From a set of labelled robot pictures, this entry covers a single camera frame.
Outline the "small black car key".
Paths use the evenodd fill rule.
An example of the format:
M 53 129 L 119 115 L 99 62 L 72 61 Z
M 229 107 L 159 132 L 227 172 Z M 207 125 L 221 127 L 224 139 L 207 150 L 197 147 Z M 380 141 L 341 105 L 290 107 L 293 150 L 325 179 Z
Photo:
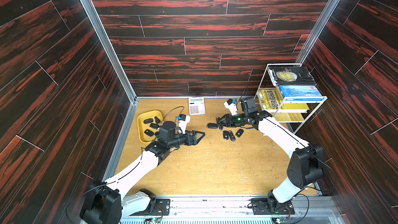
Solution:
M 240 138 L 244 133 L 243 129 L 238 129 L 238 131 L 236 132 L 236 137 Z

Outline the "black chrome Mercedes car key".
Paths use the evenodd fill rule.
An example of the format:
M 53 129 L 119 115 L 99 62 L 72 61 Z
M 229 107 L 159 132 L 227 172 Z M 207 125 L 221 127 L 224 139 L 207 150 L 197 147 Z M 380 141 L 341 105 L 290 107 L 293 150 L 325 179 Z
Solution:
M 154 117 L 154 120 L 155 120 L 156 124 L 160 124 L 161 123 L 161 120 L 157 116 Z

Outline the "black flip car key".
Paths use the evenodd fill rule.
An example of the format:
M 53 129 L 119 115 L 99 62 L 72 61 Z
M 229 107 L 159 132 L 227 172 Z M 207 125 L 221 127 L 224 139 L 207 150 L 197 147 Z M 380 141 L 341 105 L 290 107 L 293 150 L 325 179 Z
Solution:
M 156 123 L 151 123 L 149 126 L 150 126 L 152 129 L 155 129 L 155 130 L 157 130 L 157 129 L 159 128 L 159 125 L 156 124 Z

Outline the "black car key front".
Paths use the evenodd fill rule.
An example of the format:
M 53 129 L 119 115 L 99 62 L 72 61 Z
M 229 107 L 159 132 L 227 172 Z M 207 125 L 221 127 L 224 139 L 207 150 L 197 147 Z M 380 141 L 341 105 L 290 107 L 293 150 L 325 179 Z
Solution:
M 148 118 L 143 121 L 144 124 L 153 123 L 153 118 Z

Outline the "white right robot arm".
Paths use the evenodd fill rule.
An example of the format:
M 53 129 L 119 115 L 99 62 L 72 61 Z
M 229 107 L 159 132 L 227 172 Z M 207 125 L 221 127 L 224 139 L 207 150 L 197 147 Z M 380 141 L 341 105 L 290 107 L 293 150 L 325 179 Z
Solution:
M 224 102 L 224 107 L 230 112 L 216 118 L 220 130 L 224 127 L 242 128 L 251 125 L 268 136 L 290 158 L 287 178 L 267 195 L 270 211 L 277 212 L 278 208 L 284 207 L 303 189 L 326 176 L 323 147 L 301 139 L 282 126 L 272 114 L 258 110 L 253 97 L 239 101 L 228 99 Z

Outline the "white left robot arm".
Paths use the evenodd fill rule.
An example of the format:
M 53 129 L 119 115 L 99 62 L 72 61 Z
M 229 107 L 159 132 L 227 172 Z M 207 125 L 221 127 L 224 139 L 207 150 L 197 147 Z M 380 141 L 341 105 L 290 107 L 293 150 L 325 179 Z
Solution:
M 153 212 L 156 196 L 151 191 L 143 189 L 131 196 L 127 193 L 172 151 L 181 146 L 197 145 L 204 137 L 205 132 L 183 131 L 176 123 L 165 122 L 135 161 L 113 177 L 95 181 L 83 193 L 85 201 L 80 218 L 88 224 L 117 224 L 132 214 Z

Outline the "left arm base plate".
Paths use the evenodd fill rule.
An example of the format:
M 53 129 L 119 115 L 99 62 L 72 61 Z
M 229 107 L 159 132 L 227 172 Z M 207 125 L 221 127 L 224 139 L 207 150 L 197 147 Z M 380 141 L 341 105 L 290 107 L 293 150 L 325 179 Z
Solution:
M 171 199 L 156 199 L 150 202 L 146 210 L 136 213 L 142 216 L 168 216 L 170 214 Z

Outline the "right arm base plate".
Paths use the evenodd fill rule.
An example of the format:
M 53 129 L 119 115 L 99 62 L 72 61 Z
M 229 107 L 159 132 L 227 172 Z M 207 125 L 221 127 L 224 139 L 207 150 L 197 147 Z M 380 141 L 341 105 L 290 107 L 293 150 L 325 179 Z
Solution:
M 268 198 L 252 198 L 247 207 L 253 210 L 255 215 L 293 215 L 295 210 L 292 202 L 279 203 Z

